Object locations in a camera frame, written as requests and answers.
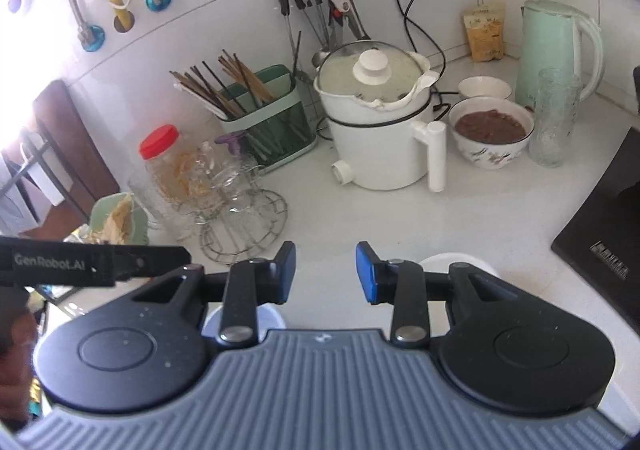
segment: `glass lid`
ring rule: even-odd
[[[413,90],[422,74],[420,64],[406,51],[384,42],[360,40],[324,59],[318,88],[366,102],[396,102]]]

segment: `small white bowl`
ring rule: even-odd
[[[465,114],[492,109],[518,120],[527,135],[516,143],[491,144],[470,140],[456,130],[456,123]],[[478,96],[455,104],[449,113],[449,123],[453,138],[456,140],[462,156],[474,165],[488,170],[502,168],[516,159],[529,143],[534,127],[533,115],[527,109],[509,100],[492,98],[491,96]]]
[[[500,78],[492,76],[472,76],[458,84],[458,91],[463,98],[476,96],[493,96],[506,100],[511,96],[511,86]]]

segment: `white electric cooking pot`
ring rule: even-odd
[[[421,55],[373,40],[324,60],[314,87],[340,155],[332,170],[341,184],[393,190],[428,172],[431,191],[444,189],[446,126],[433,121],[430,87],[439,74],[430,68]]]

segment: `human hand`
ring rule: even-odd
[[[29,419],[29,391],[33,373],[31,353],[38,337],[33,314],[25,312],[11,327],[13,345],[0,356],[0,418]]]

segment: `floral bowl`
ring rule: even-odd
[[[512,116],[524,127],[527,135],[515,143],[491,144],[470,140],[456,130],[456,123],[465,114],[492,109]],[[453,138],[456,140],[456,145],[462,156],[474,165],[488,170],[502,168],[516,159],[529,143],[534,127],[533,114],[527,109],[509,100],[491,96],[478,96],[455,104],[449,113],[449,123]]]

